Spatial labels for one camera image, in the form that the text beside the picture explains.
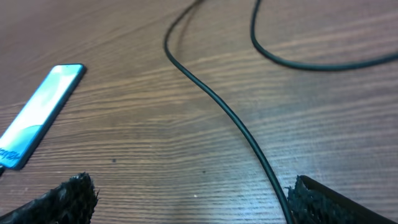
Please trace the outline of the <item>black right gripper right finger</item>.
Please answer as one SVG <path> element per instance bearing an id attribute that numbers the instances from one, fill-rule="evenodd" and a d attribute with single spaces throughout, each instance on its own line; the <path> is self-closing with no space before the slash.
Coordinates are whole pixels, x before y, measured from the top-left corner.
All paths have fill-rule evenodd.
<path id="1" fill-rule="evenodd" d="M 397 224 L 306 175 L 288 188 L 287 201 L 298 224 Z"/>

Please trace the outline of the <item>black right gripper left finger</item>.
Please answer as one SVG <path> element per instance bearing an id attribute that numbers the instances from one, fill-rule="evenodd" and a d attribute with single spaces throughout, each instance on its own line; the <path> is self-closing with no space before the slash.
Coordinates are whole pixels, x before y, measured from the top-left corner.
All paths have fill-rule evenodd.
<path id="1" fill-rule="evenodd" d="M 84 172 L 1 216 L 1 224 L 90 224 L 97 203 L 94 182 Z"/>

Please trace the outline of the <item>blue Galaxy smartphone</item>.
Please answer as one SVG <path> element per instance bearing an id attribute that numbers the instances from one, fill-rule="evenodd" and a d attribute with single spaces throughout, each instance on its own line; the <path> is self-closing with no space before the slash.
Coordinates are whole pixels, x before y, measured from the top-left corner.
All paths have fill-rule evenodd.
<path id="1" fill-rule="evenodd" d="M 86 72 L 81 63 L 54 66 L 1 136 L 1 166 L 22 169 Z"/>

